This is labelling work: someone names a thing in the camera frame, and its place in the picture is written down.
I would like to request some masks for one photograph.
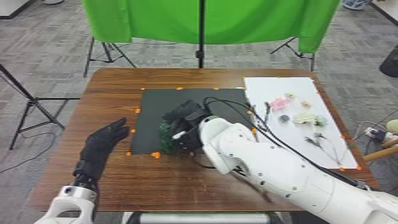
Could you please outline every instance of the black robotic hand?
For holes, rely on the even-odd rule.
[[[160,127],[163,153],[176,154],[201,148],[199,124],[209,115],[209,111],[192,100],[163,115]]]
[[[99,180],[108,155],[119,141],[128,137],[129,128],[124,127],[126,118],[106,125],[87,137],[85,147],[80,153],[80,161],[76,164],[74,176],[85,176],[94,181]]]

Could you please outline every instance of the floor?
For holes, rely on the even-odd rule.
[[[0,20],[0,63],[35,96],[78,97],[82,95],[89,82],[89,78],[82,77],[89,39],[90,29],[80,0],[69,0],[57,6],[46,6],[41,1],[35,1],[12,20]],[[396,40],[398,28],[373,8],[368,7],[359,12],[339,8],[318,51],[314,72],[352,135],[359,122],[378,121],[396,110],[398,80],[378,72],[378,65]],[[281,43],[279,41],[208,46],[206,67],[307,68],[307,61],[296,59],[288,49],[273,55],[268,54]],[[197,66],[195,45],[137,39],[121,48],[138,67],[192,68]],[[128,63],[122,60],[113,65],[92,63],[90,74],[105,66],[126,67]],[[51,111],[57,106],[57,103],[46,103]],[[26,139],[19,138],[14,150],[7,150],[23,107],[25,98],[0,82],[0,170],[51,146],[53,135],[42,134]],[[67,105],[60,115],[64,124],[67,124],[73,108],[74,103]],[[37,111],[32,111],[28,117],[28,123],[44,120]],[[387,120],[392,118],[398,118],[398,114],[392,114]],[[57,136],[62,134],[57,126],[48,125],[26,132],[25,137],[41,133],[55,133]],[[357,146],[362,152],[376,150],[376,145],[368,144],[366,137],[359,138]],[[35,160],[0,173],[2,224],[32,223],[42,215],[28,207],[28,198],[53,150],[55,145]],[[398,195],[396,158],[396,156],[389,157],[371,163],[371,172],[382,190],[394,195]],[[119,219],[117,213],[99,214],[99,216],[97,223],[110,223],[110,220]]]

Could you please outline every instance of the wooden table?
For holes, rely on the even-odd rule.
[[[362,170],[344,174],[378,188],[341,118],[312,73],[300,70],[233,69],[101,69],[76,106],[57,151],[51,155],[30,205],[48,209],[60,186],[73,180],[73,168],[85,137],[112,121],[128,117],[135,125],[142,88],[234,88],[245,77],[311,77],[334,121]],[[296,211],[275,195],[261,195],[231,175],[202,169],[190,160],[161,155],[126,156],[131,138],[122,140],[110,155],[99,182],[99,211]]]

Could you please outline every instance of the green screen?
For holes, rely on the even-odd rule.
[[[312,53],[339,0],[206,0],[206,44],[238,44],[298,37]],[[101,42],[131,37],[199,41],[199,0],[83,0],[92,35]]]

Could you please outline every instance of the orange marker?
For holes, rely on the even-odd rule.
[[[151,156],[154,159],[160,159],[160,152],[153,152]]]

